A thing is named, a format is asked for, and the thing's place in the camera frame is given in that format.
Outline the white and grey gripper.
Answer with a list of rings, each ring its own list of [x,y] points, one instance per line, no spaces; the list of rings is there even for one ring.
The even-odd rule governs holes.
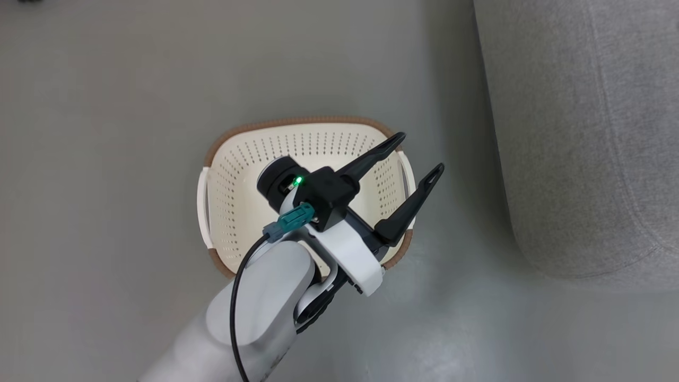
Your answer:
[[[378,162],[387,159],[405,138],[406,133],[396,133],[342,167],[338,175],[358,185],[367,172]],[[381,244],[389,247],[395,247],[398,244],[443,175],[444,169],[445,165],[439,163],[419,181],[417,189],[392,215],[376,223],[375,236]],[[361,235],[349,223],[341,221],[325,232],[317,231],[310,223],[305,228],[313,238],[313,242],[317,242],[328,254],[327,264],[331,267],[326,280],[320,286],[311,288],[317,296],[321,291],[332,292],[339,288],[339,271],[341,270],[366,297],[372,295],[380,287],[384,273],[381,264],[361,239]]]

